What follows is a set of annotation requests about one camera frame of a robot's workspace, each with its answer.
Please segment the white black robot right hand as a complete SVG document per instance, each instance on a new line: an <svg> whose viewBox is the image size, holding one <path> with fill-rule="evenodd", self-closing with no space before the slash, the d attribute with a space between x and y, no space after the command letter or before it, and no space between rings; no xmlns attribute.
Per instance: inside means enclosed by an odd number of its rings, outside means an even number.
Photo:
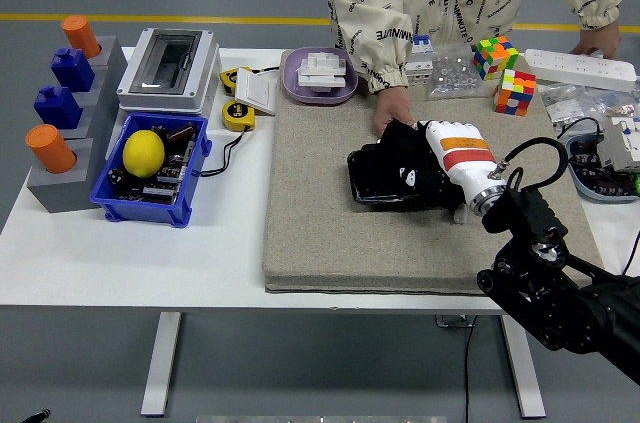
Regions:
<svg viewBox="0 0 640 423"><path fill-rule="evenodd" d="M454 208L462 203L477 214L503 193L506 182L477 127L459 122L419 122L420 145L406 150L392 170L401 188L429 205Z"/></svg>

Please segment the person's left hand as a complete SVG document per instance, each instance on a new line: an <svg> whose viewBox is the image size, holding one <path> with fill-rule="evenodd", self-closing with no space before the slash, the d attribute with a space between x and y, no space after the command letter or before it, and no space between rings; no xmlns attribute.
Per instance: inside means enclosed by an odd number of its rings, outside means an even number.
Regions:
<svg viewBox="0 0 640 423"><path fill-rule="evenodd" d="M578 44L570 51L574 55L601 52L604 59L614 60L621 42L619 24L614 21L594 30L581 30Z"/></svg>

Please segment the person's right hand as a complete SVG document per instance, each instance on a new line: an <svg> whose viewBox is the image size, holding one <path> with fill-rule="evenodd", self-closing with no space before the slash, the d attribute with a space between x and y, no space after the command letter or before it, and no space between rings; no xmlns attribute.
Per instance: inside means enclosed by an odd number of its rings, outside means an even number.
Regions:
<svg viewBox="0 0 640 423"><path fill-rule="evenodd" d="M380 90L376 94L376 105L372 126L374 133L381 136L387 125L397 120L406 125L413 125L411 95L407 87L391 87Z"/></svg>

